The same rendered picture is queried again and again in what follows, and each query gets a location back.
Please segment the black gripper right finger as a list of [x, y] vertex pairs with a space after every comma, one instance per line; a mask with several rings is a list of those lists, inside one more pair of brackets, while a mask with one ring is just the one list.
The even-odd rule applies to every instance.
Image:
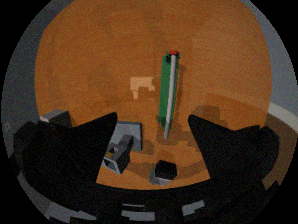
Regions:
[[189, 128], [192, 129], [194, 140], [197, 141], [202, 157], [204, 157], [206, 169], [208, 169], [210, 179], [220, 176], [223, 168], [230, 163], [235, 153], [241, 149], [243, 141], [251, 136], [258, 135], [259, 125], [243, 127], [231, 131], [222, 125], [214, 124], [212, 121], [206, 121], [200, 116], [188, 116]]

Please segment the grey tapered pin with red head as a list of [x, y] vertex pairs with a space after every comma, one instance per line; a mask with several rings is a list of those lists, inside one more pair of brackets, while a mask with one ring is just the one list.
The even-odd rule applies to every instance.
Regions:
[[173, 101], [174, 101], [174, 83], [176, 83], [176, 67], [177, 67], [177, 57], [178, 51], [170, 51], [170, 55], [172, 56], [172, 61], [170, 61], [170, 65], [172, 65], [172, 69], [170, 69], [170, 79], [169, 79], [169, 101], [168, 101], [168, 112], [166, 112], [166, 123], [165, 123], [165, 135], [164, 139], [169, 139], [169, 129], [170, 129], [170, 119], [172, 119], [172, 111], [173, 111]]

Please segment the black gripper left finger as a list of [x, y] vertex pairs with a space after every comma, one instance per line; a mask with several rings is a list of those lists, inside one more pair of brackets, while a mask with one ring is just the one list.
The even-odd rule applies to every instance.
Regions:
[[102, 157], [108, 149], [116, 129], [117, 113], [90, 120], [88, 123], [77, 125], [74, 128], [63, 127], [59, 124], [37, 121], [43, 132], [44, 141], [57, 144], [73, 160], [80, 172], [84, 173], [86, 180], [96, 183], [100, 172]]

